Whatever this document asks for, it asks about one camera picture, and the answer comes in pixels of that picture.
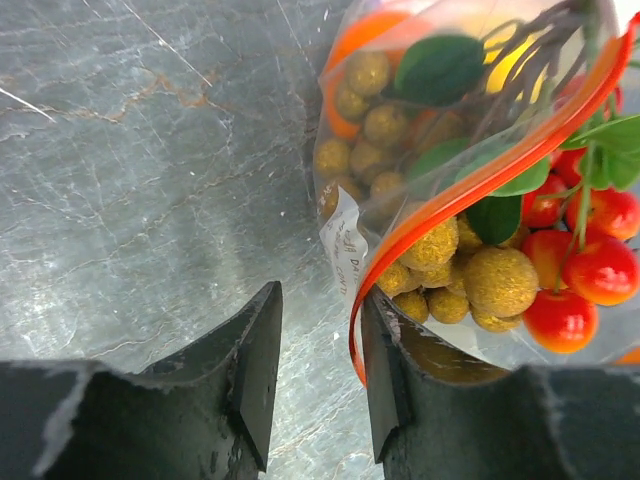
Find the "red cherry tomatoes sprig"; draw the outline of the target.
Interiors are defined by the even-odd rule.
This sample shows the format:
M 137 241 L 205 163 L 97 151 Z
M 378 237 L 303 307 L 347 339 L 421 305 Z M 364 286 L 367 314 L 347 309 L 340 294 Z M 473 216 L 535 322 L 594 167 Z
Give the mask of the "red cherry tomatoes sprig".
M 522 247 L 541 289 L 525 312 L 533 339 L 556 354 L 586 347 L 602 307 L 630 303 L 639 293 L 639 118 L 621 115 L 615 92 L 584 130 L 561 149 L 558 164 L 572 180 L 564 191 L 534 193 L 557 202 L 563 228 L 537 228 Z

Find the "brown longan bunch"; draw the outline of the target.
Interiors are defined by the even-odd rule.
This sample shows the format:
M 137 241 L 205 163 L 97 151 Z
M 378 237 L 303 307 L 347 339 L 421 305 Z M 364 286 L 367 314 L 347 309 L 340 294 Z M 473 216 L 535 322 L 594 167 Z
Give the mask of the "brown longan bunch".
M 605 104 L 634 41 L 614 1 L 361 2 L 321 77 L 321 235 L 353 319 L 448 263 L 456 219 L 498 244 L 555 153 Z M 512 36 L 490 65 L 484 42 Z M 532 36 L 503 89 L 491 71 Z

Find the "clear zip top bag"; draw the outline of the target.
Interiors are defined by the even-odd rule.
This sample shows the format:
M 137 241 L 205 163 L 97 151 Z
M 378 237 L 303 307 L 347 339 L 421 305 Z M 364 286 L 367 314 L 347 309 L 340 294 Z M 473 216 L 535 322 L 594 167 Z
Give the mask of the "clear zip top bag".
M 639 5 L 355 1 L 319 79 L 320 235 L 414 355 L 639 359 Z

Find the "yellow orange fruit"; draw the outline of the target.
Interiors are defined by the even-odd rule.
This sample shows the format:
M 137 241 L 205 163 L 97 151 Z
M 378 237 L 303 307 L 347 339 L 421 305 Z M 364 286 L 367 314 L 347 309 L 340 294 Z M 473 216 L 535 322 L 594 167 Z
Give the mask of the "yellow orange fruit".
M 505 43 L 512 33 L 509 31 L 499 33 L 488 38 L 484 42 L 485 49 L 485 65 L 492 64 L 496 57 L 501 53 L 501 44 Z M 524 42 L 515 48 L 512 53 L 507 54 L 491 71 L 486 83 L 486 92 L 495 94 L 500 92 L 505 84 L 508 74 L 511 72 L 517 60 L 519 60 L 524 52 L 533 44 L 534 38 L 532 36 L 527 37 Z

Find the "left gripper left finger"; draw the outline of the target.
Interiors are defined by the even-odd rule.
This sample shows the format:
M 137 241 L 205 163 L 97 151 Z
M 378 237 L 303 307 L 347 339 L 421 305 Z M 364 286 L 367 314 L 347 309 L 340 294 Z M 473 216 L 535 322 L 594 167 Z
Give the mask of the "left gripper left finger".
M 133 374 L 94 360 L 1 365 L 5 479 L 255 479 L 267 469 L 283 294 Z

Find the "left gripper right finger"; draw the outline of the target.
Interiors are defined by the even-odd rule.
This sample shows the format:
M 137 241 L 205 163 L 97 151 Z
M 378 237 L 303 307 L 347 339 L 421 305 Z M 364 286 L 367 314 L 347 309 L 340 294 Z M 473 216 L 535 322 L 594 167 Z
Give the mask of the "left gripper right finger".
M 361 309 L 374 457 L 388 479 L 635 479 L 639 370 L 507 371 L 403 315 Z

